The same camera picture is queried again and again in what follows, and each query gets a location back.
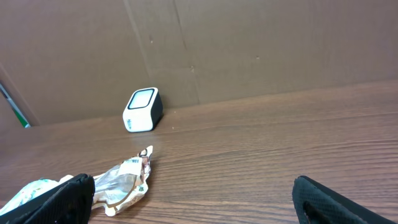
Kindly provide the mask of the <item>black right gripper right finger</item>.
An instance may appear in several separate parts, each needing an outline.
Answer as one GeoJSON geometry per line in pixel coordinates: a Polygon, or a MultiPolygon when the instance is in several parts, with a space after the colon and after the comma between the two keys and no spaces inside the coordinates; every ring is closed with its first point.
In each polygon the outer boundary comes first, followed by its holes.
{"type": "Polygon", "coordinates": [[[304,175],[294,181],[292,201],[300,224],[395,224],[304,175]]]}

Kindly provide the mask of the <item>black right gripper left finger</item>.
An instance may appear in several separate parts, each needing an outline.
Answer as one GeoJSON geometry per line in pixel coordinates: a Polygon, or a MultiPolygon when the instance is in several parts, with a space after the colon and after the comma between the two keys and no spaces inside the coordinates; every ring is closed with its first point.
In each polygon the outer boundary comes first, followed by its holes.
{"type": "Polygon", "coordinates": [[[65,176],[60,184],[1,215],[1,223],[88,223],[95,192],[92,176],[65,176]]]}

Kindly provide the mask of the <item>teal tissue pack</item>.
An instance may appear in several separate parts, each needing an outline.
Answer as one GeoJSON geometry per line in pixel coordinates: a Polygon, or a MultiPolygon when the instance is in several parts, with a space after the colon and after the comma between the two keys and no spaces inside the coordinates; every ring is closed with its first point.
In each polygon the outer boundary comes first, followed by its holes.
{"type": "Polygon", "coordinates": [[[50,179],[35,180],[23,187],[5,206],[1,209],[1,215],[20,207],[21,205],[37,198],[47,191],[58,186],[60,182],[50,179]]]}

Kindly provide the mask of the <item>beige brown snack bag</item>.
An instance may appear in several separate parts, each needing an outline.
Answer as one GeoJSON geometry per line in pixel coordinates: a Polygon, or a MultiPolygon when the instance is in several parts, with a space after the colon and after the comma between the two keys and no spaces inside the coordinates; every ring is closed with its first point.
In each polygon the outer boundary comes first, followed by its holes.
{"type": "Polygon", "coordinates": [[[137,156],[126,159],[103,174],[94,176],[95,192],[91,208],[104,208],[113,217],[145,196],[149,187],[150,159],[153,147],[148,146],[137,156]]]}

